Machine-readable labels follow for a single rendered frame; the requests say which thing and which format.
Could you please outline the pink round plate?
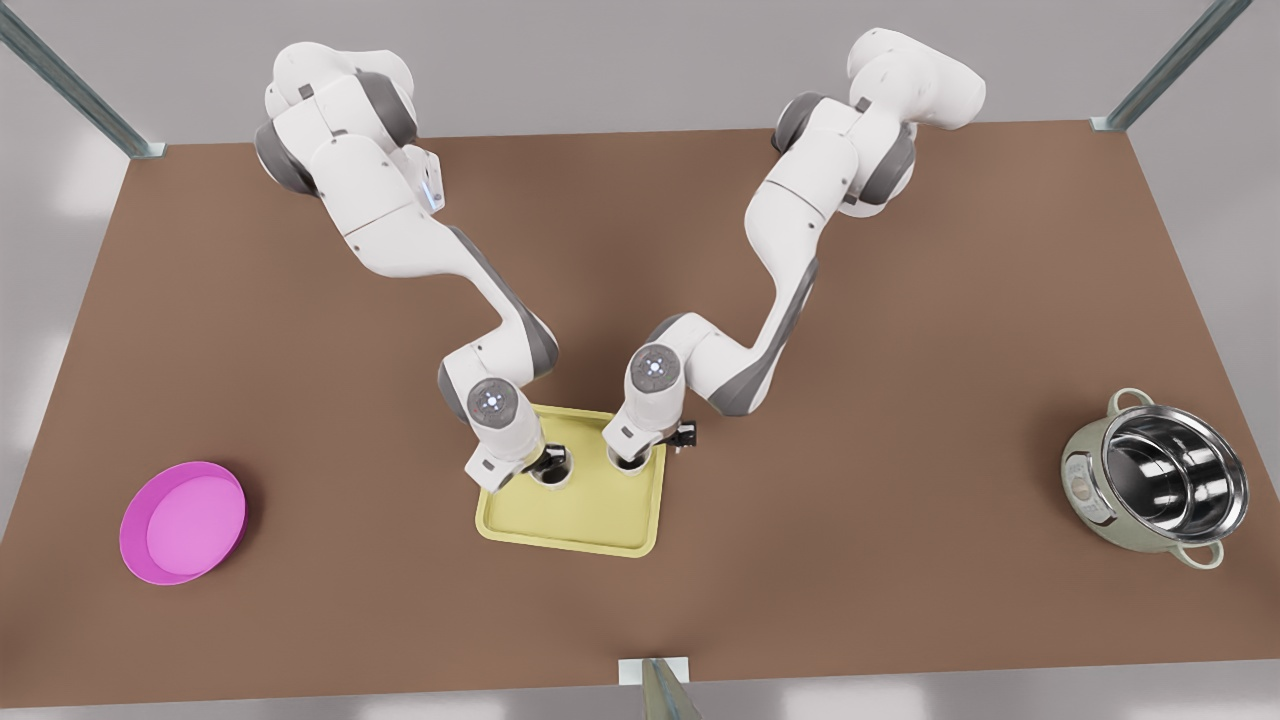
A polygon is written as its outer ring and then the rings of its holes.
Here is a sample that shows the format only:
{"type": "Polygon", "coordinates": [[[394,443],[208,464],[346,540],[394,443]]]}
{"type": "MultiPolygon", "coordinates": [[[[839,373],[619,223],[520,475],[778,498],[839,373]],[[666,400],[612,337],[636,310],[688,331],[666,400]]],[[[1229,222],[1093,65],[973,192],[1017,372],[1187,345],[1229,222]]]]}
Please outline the pink round plate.
{"type": "Polygon", "coordinates": [[[247,523],[247,497],[233,473],[215,462],[180,462],[131,500],[118,547],[140,580],[179,585],[223,564],[244,538],[247,523]]]}

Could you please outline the yellow-green plastic tray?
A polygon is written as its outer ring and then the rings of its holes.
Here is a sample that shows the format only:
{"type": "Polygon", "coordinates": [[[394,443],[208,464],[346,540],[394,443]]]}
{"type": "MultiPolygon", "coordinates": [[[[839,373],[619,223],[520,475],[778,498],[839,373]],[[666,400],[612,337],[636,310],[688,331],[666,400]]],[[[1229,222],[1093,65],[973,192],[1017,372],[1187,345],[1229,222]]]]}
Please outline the yellow-green plastic tray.
{"type": "Polygon", "coordinates": [[[497,495],[483,491],[477,532],[492,541],[553,550],[626,559],[648,555],[657,543],[667,447],[654,446],[646,464],[628,475],[611,462],[602,438],[611,414],[535,409],[547,438],[570,451],[570,478],[548,488],[521,474],[497,495]]]}

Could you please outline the silver frame post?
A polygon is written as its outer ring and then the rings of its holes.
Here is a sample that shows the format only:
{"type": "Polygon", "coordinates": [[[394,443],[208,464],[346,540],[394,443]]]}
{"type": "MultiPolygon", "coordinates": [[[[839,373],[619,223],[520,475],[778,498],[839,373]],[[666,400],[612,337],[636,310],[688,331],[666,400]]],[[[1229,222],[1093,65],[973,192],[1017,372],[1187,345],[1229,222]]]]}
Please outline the silver frame post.
{"type": "Polygon", "coordinates": [[[621,659],[618,684],[639,685],[644,720],[701,720],[689,691],[689,657],[621,659]]]}
{"type": "Polygon", "coordinates": [[[147,141],[4,0],[0,0],[0,42],[129,159],[165,156],[165,143],[147,141]]]}
{"type": "Polygon", "coordinates": [[[1128,132],[1253,1],[1213,0],[1108,114],[1089,119],[1091,128],[1101,133],[1128,132]]]}

